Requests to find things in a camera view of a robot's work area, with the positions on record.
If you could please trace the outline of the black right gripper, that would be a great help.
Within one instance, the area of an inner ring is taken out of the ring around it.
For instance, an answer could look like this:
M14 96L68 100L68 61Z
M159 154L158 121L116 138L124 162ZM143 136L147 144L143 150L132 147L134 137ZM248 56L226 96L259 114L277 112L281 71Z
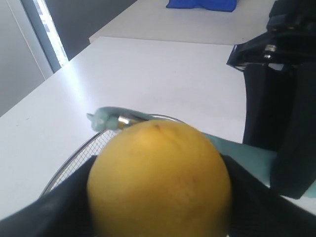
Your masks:
M243 143L279 151L292 113L295 78L265 64L297 66L316 60L315 0L276 0L266 32L233 47L227 65L244 71Z

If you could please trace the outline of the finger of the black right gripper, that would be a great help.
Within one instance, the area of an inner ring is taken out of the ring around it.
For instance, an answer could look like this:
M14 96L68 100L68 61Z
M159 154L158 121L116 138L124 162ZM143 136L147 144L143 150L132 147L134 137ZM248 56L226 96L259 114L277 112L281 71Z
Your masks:
M285 138L270 174L278 194L299 199L316 196L316 64L297 69L297 85Z

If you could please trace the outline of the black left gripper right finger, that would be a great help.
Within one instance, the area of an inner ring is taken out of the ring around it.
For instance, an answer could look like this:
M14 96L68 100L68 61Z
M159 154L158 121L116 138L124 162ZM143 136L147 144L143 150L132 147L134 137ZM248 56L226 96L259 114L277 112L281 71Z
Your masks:
M230 156L222 156L233 193L231 237L314 237L316 217L277 195Z

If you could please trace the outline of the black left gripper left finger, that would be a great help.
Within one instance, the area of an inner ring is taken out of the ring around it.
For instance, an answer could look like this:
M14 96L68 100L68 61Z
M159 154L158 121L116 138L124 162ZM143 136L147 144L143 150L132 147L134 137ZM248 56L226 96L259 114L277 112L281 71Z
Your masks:
M94 237L87 179L96 156L52 191L0 222L2 237Z

